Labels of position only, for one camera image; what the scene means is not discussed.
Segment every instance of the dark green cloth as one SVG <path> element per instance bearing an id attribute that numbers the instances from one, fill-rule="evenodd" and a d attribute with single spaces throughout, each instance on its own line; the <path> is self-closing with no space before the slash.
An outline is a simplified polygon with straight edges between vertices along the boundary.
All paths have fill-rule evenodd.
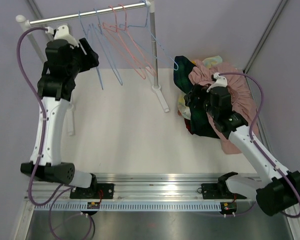
<path id="1" fill-rule="evenodd" d="M 182 92 L 188 94 L 194 86 L 189 79 L 189 74 L 196 65 L 185 56 L 176 56 L 174 61 L 179 66 L 178 70 L 173 71 L 174 84 Z M 218 135 L 208 121 L 206 111 L 204 109 L 195 108 L 193 105 L 190 105 L 189 107 L 191 112 L 191 133 L 198 136 L 218 139 Z"/>

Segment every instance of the white floor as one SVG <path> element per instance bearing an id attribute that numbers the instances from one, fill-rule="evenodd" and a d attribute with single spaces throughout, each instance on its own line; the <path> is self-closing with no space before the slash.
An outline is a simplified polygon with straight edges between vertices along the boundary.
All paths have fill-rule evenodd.
<path id="1" fill-rule="evenodd" d="M 111 69 L 101 70 L 103 91 L 95 69 L 80 73 L 72 95 L 75 135 L 67 136 L 65 120 L 62 161 L 90 173 L 255 173 L 242 154 L 224 154 L 220 140 L 188 132 L 177 114 L 180 90 L 173 71 L 158 73 L 168 113 L 163 112 L 149 80 L 133 69 L 120 70 L 123 86 Z"/>

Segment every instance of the gray wall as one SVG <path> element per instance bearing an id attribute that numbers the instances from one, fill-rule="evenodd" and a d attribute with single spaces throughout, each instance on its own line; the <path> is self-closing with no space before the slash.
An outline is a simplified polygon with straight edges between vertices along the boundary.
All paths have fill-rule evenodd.
<path id="1" fill-rule="evenodd" d="M 21 33 L 18 14 L 29 15 L 23 1 L 0 0 L 0 240 L 8 240 L 16 223 L 29 179 L 20 164 L 32 152 L 38 124 L 38 104 L 17 65 L 16 46 Z M 42 64 L 28 40 L 22 46 L 26 72 L 36 84 Z"/>
<path id="2" fill-rule="evenodd" d="M 274 155 L 300 171 L 300 0 L 289 2 L 249 74 L 264 90 L 260 118 Z"/>
<path id="3" fill-rule="evenodd" d="M 96 7 L 103 8 L 116 1 L 108 2 L 98 3 Z M 243 67 L 278 0 L 196 0 L 192 4 L 182 0 L 178 4 L 172 0 L 157 2 L 157 33 L 171 55 L 204 58 L 219 54 Z M 94 5 L 93 1 L 73 0 L 64 6 L 64 1 L 50 0 L 45 8 L 41 7 L 48 17 L 48 13 L 59 15 L 79 9 L 85 11 Z M 20 163 L 29 160 L 38 121 L 35 97 L 17 66 L 16 45 L 21 34 L 15 22 L 18 14 L 32 17 L 23 0 L 0 0 L 0 240 L 9 239 L 15 227 L 29 181 L 20 174 Z M 142 17 L 137 10 L 133 10 L 132 14 L 136 21 Z M 77 24 L 73 27 L 76 37 L 82 37 L 78 21 L 73 23 Z M 28 40 L 24 42 L 21 54 L 29 78 L 36 84 L 42 64 Z"/>

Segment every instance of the wire hanger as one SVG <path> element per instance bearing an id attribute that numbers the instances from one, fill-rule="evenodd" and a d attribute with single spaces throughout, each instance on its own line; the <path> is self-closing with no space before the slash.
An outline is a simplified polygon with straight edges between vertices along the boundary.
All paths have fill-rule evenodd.
<path id="1" fill-rule="evenodd" d="M 140 1 L 142 3 L 145 3 L 146 4 L 146 9 L 147 9 L 147 13 L 146 13 L 146 18 L 145 18 L 145 24 L 144 25 L 128 25 L 127 28 L 130 28 L 130 27 L 133 27 L 133 28 L 146 28 L 147 31 L 151 34 L 151 36 L 154 38 L 154 40 L 156 41 L 156 43 L 160 46 L 160 48 L 163 50 L 164 52 L 164 55 L 171 59 L 173 62 L 174 62 L 174 66 L 172 67 L 170 65 L 170 63 L 168 63 L 167 61 L 163 60 L 162 58 L 158 57 L 158 56 L 154 56 L 152 54 L 152 52 L 146 50 L 140 43 L 138 43 L 137 41 L 134 41 L 140 48 L 142 48 L 146 53 L 152 55 L 154 58 L 156 58 L 158 61 L 160 61 L 161 63 L 169 66 L 170 68 L 173 68 L 175 71 L 177 71 L 179 69 L 179 65 L 176 63 L 176 61 L 171 57 L 169 56 L 167 53 L 166 53 L 166 50 L 164 49 L 164 47 L 162 46 L 162 44 L 160 44 L 160 42 L 157 40 L 157 38 L 151 33 L 150 29 L 149 29 L 149 26 L 148 26 L 148 18 L 149 18 L 149 6 L 147 5 L 147 3 L 142 0 Z"/>
<path id="2" fill-rule="evenodd" d="M 125 7 L 122 4 L 119 4 L 119 6 L 121 6 L 124 10 L 124 14 L 125 14 L 125 23 L 124 23 L 124 33 L 126 33 L 130 40 L 133 42 L 133 45 L 136 47 L 136 49 L 139 51 L 139 53 L 141 54 L 141 56 L 143 57 L 143 60 L 145 61 L 146 64 L 149 65 L 149 67 L 152 69 L 152 71 L 150 71 L 148 68 L 146 68 L 146 70 L 153 76 L 156 74 L 156 70 L 153 68 L 153 66 L 151 65 L 151 63 L 148 62 L 147 58 L 145 57 L 145 55 L 142 53 L 142 51 L 140 50 L 140 48 L 138 47 L 138 45 L 136 44 L 135 40 L 133 39 L 133 37 L 130 35 L 129 31 L 128 31 L 128 27 L 127 27 L 127 11 L 125 9 Z"/>
<path id="3" fill-rule="evenodd" d="M 85 28 L 84 28 L 84 25 L 83 25 L 83 23 L 82 23 L 81 15 L 80 15 L 80 14 L 81 14 L 81 13 L 80 13 L 80 11 L 79 11 L 79 12 L 78 12 L 78 16 L 79 16 L 80 24 L 81 24 L 81 27 L 82 27 L 82 31 L 83 31 L 83 33 L 84 33 L 84 36 L 85 36 L 86 40 L 88 40 L 88 39 L 89 39 L 89 31 L 91 31 L 91 26 L 90 26 L 90 24 L 89 24 L 88 30 L 87 30 L 87 32 L 86 32 L 86 30 L 85 30 Z M 104 89 L 104 84 L 103 84 L 103 82 L 102 82 L 102 78 L 101 78 L 101 74 L 100 74 L 100 69 L 99 69 L 98 66 L 96 66 L 95 69 L 96 69 L 96 72 L 97 72 L 98 77 L 99 77 L 99 82 L 100 82 L 100 85 L 101 85 L 101 89 L 103 90 L 103 89 Z"/>
<path id="4" fill-rule="evenodd" d="M 97 15 L 97 17 L 98 17 L 98 20 L 99 20 L 99 22 L 100 22 L 98 12 L 97 12 L 96 9 L 94 9 L 94 10 L 95 10 L 95 13 L 96 13 L 96 15 Z M 116 63 L 115 63 L 115 61 L 114 61 L 114 59 L 113 59 L 112 53 L 111 53 L 110 48 L 109 48 L 109 46 L 108 46 L 108 42 L 107 42 L 107 40 L 104 41 L 105 46 L 106 46 L 106 48 L 107 48 L 107 50 L 108 50 L 108 53 L 109 53 L 109 57 L 110 57 L 111 60 L 109 59 L 108 54 L 106 53 L 106 50 L 105 50 L 105 48 L 104 48 L 104 45 L 102 44 L 102 41 L 101 41 L 101 39 L 99 38 L 99 35 L 98 35 L 98 34 L 101 34 L 102 38 L 104 38 L 104 36 L 103 36 L 103 34 L 102 34 L 102 29 L 100 29 L 100 31 L 98 31 L 98 29 L 97 29 L 97 28 L 95 27 L 95 25 L 92 23 L 92 24 L 89 24 L 89 25 L 88 25 L 88 30 L 87 30 L 87 32 L 86 32 L 86 30 L 85 30 L 85 28 L 84 28 L 84 25 L 83 25 L 83 23 L 82 23 L 82 20 L 81 20 L 80 12 L 79 12 L 79 20 L 80 20 L 80 24 L 81 24 L 81 27 L 82 27 L 82 31 L 83 31 L 83 33 L 84 33 L 84 35 L 85 35 L 85 37 L 86 37 L 87 39 L 88 39 L 89 31 L 91 31 L 92 42 L 93 42 L 93 39 L 94 39 L 94 38 L 93 38 L 92 30 L 94 31 L 94 34 L 95 34 L 95 36 L 97 37 L 98 42 L 100 43 L 100 46 L 101 46 L 101 48 L 102 48 L 102 51 L 103 51 L 103 53 L 104 53 L 104 55 L 105 55 L 105 57 L 106 57 L 106 59 L 107 59 L 109 65 L 110 65 L 110 67 L 111 67 L 111 69 L 112 69 L 112 71 L 113 71 L 115 77 L 117 78 L 117 80 L 119 81 L 120 85 L 122 86 L 122 85 L 123 85 L 123 81 L 122 81 L 122 78 L 121 78 L 121 76 L 120 76 L 120 73 L 119 73 L 119 71 L 118 71 L 118 69 L 117 69 Z M 101 79 L 100 71 L 97 70 L 97 73 L 98 73 L 99 78 Z"/>
<path id="5" fill-rule="evenodd" d="M 95 13 L 96 13 L 96 16 L 97 16 L 97 18 L 98 18 L 98 22 L 99 22 L 99 25 L 100 25 L 100 24 L 101 24 L 101 21 L 100 21 L 100 17 L 99 17 L 98 11 L 97 11 L 95 8 L 94 8 L 94 11 L 95 11 Z M 117 69 L 116 62 L 115 62 L 115 60 L 114 60 L 114 58 L 113 58 L 113 54 L 112 54 L 111 48 L 110 48 L 110 46 L 109 46 L 109 44 L 108 44 L 107 38 L 106 38 L 106 37 L 104 36 L 104 34 L 103 34 L 102 28 L 101 28 L 100 26 L 97 28 L 93 23 L 92 23 L 91 25 L 92 25 L 92 28 L 93 28 L 93 30 L 94 30 L 94 33 L 95 33 L 95 35 L 96 35 L 96 37 L 97 37 L 97 39 L 98 39 L 98 41 L 99 41 L 99 43 L 100 43 L 100 45 L 101 45 L 101 48 L 102 48 L 102 50 L 103 50 L 103 52 L 104 52 L 104 55 L 105 55 L 105 57 L 106 57 L 106 59 L 107 59 L 109 65 L 111 66 L 111 69 L 112 69 L 114 75 L 116 76 L 117 80 L 119 81 L 120 85 L 122 86 L 122 85 L 123 85 L 123 80 L 122 80 L 122 78 L 121 78 L 121 76 L 120 76 L 120 73 L 119 73 L 119 71 L 118 71 L 118 69 Z M 103 44 L 102 44 L 102 41 L 101 41 L 101 39 L 99 38 L 98 34 L 101 35 L 101 38 L 102 38 L 102 40 L 103 40 L 103 43 L 105 43 L 105 46 L 106 46 L 106 49 L 108 50 L 108 53 L 109 53 L 109 56 L 110 56 L 111 61 L 110 61 L 110 59 L 108 58 L 108 55 L 107 55 L 107 53 L 106 53 L 106 50 L 105 50 L 105 48 L 104 48 L 104 46 L 103 46 Z"/>
<path id="6" fill-rule="evenodd" d="M 127 63 L 143 78 L 146 79 L 147 75 L 145 72 L 145 69 L 147 71 L 149 71 L 146 66 L 130 51 L 130 49 L 127 47 L 127 44 L 125 43 L 125 41 L 123 40 L 120 32 L 121 31 L 126 31 L 127 30 L 127 22 L 125 22 L 124 28 L 119 28 L 118 27 L 118 22 L 117 22 L 117 13 L 114 10 L 114 8 L 112 6 L 109 6 L 109 8 L 112 8 L 113 13 L 115 15 L 115 25 L 109 25 L 106 22 L 102 23 L 102 27 L 104 30 L 106 30 L 106 32 L 112 37 L 112 39 L 114 39 L 119 45 L 120 47 L 122 47 L 123 49 L 125 49 L 128 54 L 130 55 L 130 57 L 133 59 L 135 65 L 137 66 L 137 68 L 140 69 L 141 72 L 139 72 L 136 67 L 134 66 L 133 63 L 131 63 L 131 61 L 126 57 L 126 55 L 120 50 L 120 48 L 113 42 L 113 40 L 111 40 L 110 37 L 108 37 L 107 35 L 106 38 L 108 39 L 108 41 L 113 45 L 114 48 L 116 48 L 118 50 L 118 52 L 125 58 L 125 60 L 127 61 Z"/>

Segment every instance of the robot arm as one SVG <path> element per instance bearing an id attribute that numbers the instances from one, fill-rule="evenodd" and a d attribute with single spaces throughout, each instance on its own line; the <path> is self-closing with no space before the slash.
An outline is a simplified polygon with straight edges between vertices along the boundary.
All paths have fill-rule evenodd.
<path id="1" fill-rule="evenodd" d="M 251 141 L 248 122 L 232 110 L 231 95 L 226 88 L 226 82 L 225 84 L 223 82 L 225 78 L 214 74 L 212 79 L 215 80 L 215 78 L 216 83 L 213 87 L 194 85 L 190 93 L 184 97 L 186 105 L 195 105 L 196 108 L 206 111 L 213 118 L 215 128 L 241 150 L 261 179 L 261 181 L 255 181 L 241 177 L 236 172 L 230 172 L 219 177 L 217 184 L 219 191 L 225 193 L 224 195 L 226 193 L 240 194 L 257 201 L 263 212 L 269 216 L 297 204 L 296 196 L 277 169 L 287 176 L 299 195 L 300 173 L 290 172 L 252 133 L 255 137 L 254 141 L 275 163 L 275 167 L 270 164 Z"/>
<path id="2" fill-rule="evenodd" d="M 46 121 L 43 152 L 36 179 L 61 183 L 80 188 L 89 188 L 93 183 L 92 174 L 78 171 L 73 163 L 61 160 L 61 136 L 65 114 L 75 88 L 75 78 L 81 73 L 99 65 L 99 56 L 92 50 L 85 38 L 77 42 L 69 33 L 67 25 L 56 30 L 48 28 L 54 40 L 45 49 L 47 61 L 44 63 L 41 79 L 38 81 L 38 95 L 41 97 L 47 119 L 43 119 L 40 109 L 36 141 L 30 162 L 21 164 L 21 172 L 30 176 L 39 155 L 43 121 Z"/>

